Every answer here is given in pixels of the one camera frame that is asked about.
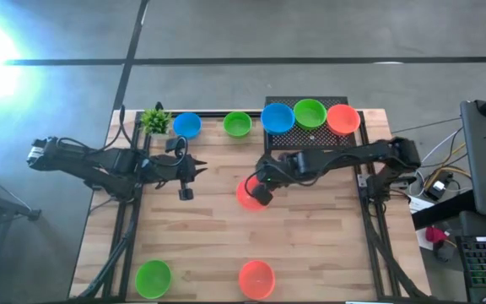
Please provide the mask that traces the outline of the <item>black perforated metal shelf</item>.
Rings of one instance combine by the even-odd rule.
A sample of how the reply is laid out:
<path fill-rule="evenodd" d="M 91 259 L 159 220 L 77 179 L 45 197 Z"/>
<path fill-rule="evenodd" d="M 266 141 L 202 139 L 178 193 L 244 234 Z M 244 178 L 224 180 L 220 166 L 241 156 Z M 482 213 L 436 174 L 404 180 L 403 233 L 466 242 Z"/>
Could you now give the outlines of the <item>black perforated metal shelf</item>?
<path fill-rule="evenodd" d="M 306 98 L 320 101 L 328 110 L 338 104 L 348 105 L 346 96 L 267 96 L 265 106 L 280 103 L 293 108 L 299 101 Z M 303 149 L 341 150 L 356 146 L 353 133 L 339 136 L 331 132 L 327 123 L 315 130 L 304 130 L 297 123 L 283 135 L 271 135 L 264 131 L 264 152 L 271 154 L 274 150 L 295 151 Z"/>

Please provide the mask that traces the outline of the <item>black side desk edge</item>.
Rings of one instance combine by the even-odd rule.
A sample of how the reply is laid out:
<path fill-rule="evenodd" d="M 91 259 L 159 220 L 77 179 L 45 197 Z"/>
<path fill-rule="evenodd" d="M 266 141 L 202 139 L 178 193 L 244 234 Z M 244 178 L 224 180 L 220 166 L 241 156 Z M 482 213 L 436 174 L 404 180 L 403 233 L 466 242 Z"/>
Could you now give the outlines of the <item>black side desk edge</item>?
<path fill-rule="evenodd" d="M 476 211 L 473 190 L 458 194 L 442 203 L 434 204 L 412 214 L 415 230 L 457 217 L 462 211 Z"/>

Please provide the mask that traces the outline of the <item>white paper sheet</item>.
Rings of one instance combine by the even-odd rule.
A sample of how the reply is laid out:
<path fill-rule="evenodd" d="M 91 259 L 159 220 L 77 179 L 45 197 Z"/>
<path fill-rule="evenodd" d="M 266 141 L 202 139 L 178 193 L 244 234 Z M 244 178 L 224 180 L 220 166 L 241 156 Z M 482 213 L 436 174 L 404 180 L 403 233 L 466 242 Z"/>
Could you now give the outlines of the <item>white paper sheet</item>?
<path fill-rule="evenodd" d="M 423 209 L 427 209 L 427 208 L 434 206 L 433 203 L 426 201 L 426 200 L 423 200 L 421 198 L 416 198 L 416 197 L 412 197 L 412 196 L 410 196 L 409 198 L 410 198 L 410 202 L 408 204 L 408 207 L 409 207 L 410 212 L 412 214 L 417 213 L 417 212 L 419 212 Z"/>

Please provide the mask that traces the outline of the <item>small potted green plant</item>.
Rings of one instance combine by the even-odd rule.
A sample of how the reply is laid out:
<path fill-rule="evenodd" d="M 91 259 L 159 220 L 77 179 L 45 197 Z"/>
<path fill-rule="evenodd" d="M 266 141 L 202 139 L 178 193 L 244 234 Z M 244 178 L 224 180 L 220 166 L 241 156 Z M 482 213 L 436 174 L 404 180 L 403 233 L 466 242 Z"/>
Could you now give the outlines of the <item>small potted green plant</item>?
<path fill-rule="evenodd" d="M 140 118 L 141 129 L 145 135 L 165 135 L 169 132 L 171 118 L 171 113 L 163 109 L 145 110 Z"/>

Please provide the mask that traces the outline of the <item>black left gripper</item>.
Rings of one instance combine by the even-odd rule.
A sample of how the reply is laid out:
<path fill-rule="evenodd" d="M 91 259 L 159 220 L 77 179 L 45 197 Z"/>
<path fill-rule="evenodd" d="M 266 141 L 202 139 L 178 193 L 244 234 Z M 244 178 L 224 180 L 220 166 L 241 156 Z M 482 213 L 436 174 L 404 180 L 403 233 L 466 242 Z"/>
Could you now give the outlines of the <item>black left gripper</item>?
<path fill-rule="evenodd" d="M 195 166 L 206 165 L 207 162 L 195 159 L 191 155 L 186 155 L 181 159 L 181 163 L 177 166 L 161 166 L 154 165 L 152 171 L 149 173 L 149 182 L 157 183 L 156 188 L 163 187 L 164 184 L 171 181 L 179 181 L 181 188 L 178 190 L 180 200 L 194 199 L 193 190 L 189 187 L 189 183 L 196 179 L 196 176 L 207 168 L 195 170 Z"/>

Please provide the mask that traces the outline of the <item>small red object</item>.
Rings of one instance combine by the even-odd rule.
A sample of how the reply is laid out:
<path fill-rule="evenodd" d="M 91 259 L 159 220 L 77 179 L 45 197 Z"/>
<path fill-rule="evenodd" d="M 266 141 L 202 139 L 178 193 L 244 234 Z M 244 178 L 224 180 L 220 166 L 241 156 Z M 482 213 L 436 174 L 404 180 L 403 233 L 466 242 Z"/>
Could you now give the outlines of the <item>small red object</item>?
<path fill-rule="evenodd" d="M 433 226 L 428 226 L 425 229 L 424 236 L 428 242 L 433 244 L 444 242 L 448 239 L 448 235 L 444 231 Z"/>

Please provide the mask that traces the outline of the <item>green plastic mini bowl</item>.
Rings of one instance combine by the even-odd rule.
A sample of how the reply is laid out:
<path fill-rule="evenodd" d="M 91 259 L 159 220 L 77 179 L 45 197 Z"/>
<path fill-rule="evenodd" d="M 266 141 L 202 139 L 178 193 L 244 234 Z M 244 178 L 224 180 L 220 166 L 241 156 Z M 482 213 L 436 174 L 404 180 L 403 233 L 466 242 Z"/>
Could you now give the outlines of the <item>green plastic mini bowl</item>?
<path fill-rule="evenodd" d="M 157 299 L 170 288 L 171 270 L 162 260 L 150 260 L 141 265 L 136 273 L 135 288 L 146 299 Z"/>
<path fill-rule="evenodd" d="M 318 100 L 303 99 L 294 105 L 296 123 L 304 130 L 319 128 L 327 119 L 327 110 Z"/>
<path fill-rule="evenodd" d="M 232 111 L 223 121 L 224 131 L 231 137 L 245 137 L 252 127 L 251 117 L 243 111 Z"/>

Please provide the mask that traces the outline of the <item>orange plastic mini bowl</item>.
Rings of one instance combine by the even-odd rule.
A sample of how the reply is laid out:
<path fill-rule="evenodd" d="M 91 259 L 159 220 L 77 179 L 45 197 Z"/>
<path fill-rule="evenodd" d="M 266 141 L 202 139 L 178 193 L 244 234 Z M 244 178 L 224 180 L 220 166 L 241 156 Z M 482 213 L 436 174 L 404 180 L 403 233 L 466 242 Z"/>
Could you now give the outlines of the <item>orange plastic mini bowl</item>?
<path fill-rule="evenodd" d="M 241 207 L 247 209 L 251 212 L 258 212 L 266 209 L 267 207 L 261 205 L 255 198 L 251 197 L 245 190 L 245 180 L 238 184 L 236 189 L 236 198 Z M 259 181 L 254 176 L 252 177 L 249 182 L 246 184 L 248 190 L 252 190 L 255 186 L 259 184 Z"/>
<path fill-rule="evenodd" d="M 348 136 L 360 126 L 359 113 L 348 105 L 335 105 L 327 110 L 327 126 L 336 135 Z"/>
<path fill-rule="evenodd" d="M 259 301 L 273 293 L 276 277 L 268 263 L 262 260 L 251 260 L 241 268 L 238 283 L 245 296 Z"/>

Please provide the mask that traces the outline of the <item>black power adapter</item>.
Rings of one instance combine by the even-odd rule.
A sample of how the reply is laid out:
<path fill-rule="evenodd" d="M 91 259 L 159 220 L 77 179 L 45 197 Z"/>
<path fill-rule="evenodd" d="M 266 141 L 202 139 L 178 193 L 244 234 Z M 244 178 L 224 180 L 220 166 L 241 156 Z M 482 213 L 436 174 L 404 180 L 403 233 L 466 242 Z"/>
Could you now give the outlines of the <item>black power adapter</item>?
<path fill-rule="evenodd" d="M 451 182 L 451 177 L 439 178 L 436 181 L 431 182 L 430 186 L 424 191 L 424 196 L 434 201 L 440 200 L 444 193 L 448 190 Z"/>

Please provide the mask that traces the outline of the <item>black aluminium table frame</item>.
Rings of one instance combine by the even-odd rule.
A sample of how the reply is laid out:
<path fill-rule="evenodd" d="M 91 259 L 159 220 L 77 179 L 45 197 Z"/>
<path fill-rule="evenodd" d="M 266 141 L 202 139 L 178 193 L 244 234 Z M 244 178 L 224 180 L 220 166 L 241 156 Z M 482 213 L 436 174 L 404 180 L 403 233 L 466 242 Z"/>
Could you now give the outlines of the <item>black aluminium table frame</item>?
<path fill-rule="evenodd" d="M 111 290 L 98 301 L 140 301 L 136 273 L 153 259 L 170 266 L 169 302 L 255 304 L 238 285 L 251 260 L 273 267 L 271 301 L 373 301 L 355 170 L 331 171 L 313 187 L 279 189 L 262 211 L 244 209 L 235 190 L 262 155 L 262 126 L 254 122 L 247 137 L 231 138 L 223 119 L 220 111 L 203 113 L 202 131 L 191 142 L 191 154 L 207 165 L 192 184 L 192 200 L 179 199 L 176 182 L 144 189 L 131 268 L 118 264 Z"/>

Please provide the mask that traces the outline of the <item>blue plastic mini bowl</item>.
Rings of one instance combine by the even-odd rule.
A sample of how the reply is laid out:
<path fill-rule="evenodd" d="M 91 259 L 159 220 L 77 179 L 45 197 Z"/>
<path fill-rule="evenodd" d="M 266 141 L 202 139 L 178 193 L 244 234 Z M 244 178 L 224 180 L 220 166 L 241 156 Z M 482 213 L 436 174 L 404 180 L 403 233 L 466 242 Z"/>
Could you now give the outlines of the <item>blue plastic mini bowl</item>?
<path fill-rule="evenodd" d="M 202 119 L 193 112 L 179 114 L 173 122 L 173 130 L 176 135 L 187 139 L 196 138 L 202 129 Z"/>
<path fill-rule="evenodd" d="M 283 135 L 295 124 L 294 112 L 285 104 L 272 103 L 263 108 L 261 123 L 268 134 Z"/>

